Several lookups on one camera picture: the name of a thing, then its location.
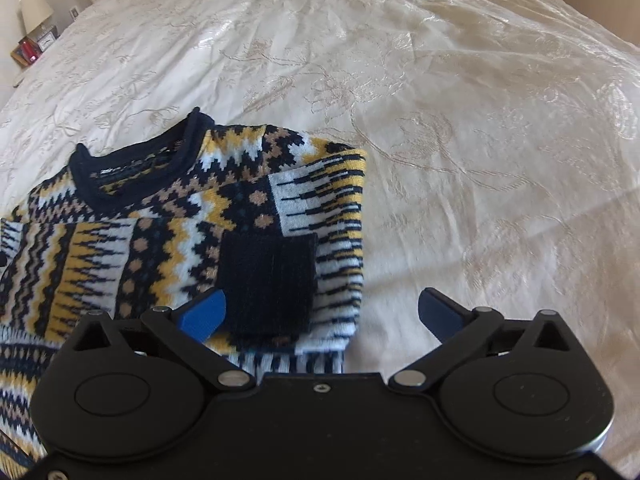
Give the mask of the small white alarm clock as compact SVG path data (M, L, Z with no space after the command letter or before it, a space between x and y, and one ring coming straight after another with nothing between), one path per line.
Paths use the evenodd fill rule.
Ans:
M38 40L37 44L41 52L47 51L52 44L55 43L56 32L54 29L50 29L45 32Z

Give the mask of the navy yellow patterned knit sweater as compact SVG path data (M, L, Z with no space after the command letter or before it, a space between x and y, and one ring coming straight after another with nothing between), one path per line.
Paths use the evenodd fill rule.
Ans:
M1 473L46 454L37 382L80 319L130 321L211 289L209 348L255 376L340 374L363 289L359 148L194 110L149 141L67 165L1 221Z

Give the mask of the cream embroidered bedspread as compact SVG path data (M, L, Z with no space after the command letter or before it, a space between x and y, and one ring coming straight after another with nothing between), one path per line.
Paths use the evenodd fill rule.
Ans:
M99 0L1 111L1 208L199 107L368 153L364 299L347 364L434 338L433 286L560 312L615 398L603 448L639 470L639 51L560 0Z

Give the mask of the red object on nightstand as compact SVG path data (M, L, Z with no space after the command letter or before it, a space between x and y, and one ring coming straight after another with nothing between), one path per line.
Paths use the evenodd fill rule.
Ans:
M34 64L40 57L38 46L34 44L29 38L23 38L20 41L20 49L23 58L29 65Z

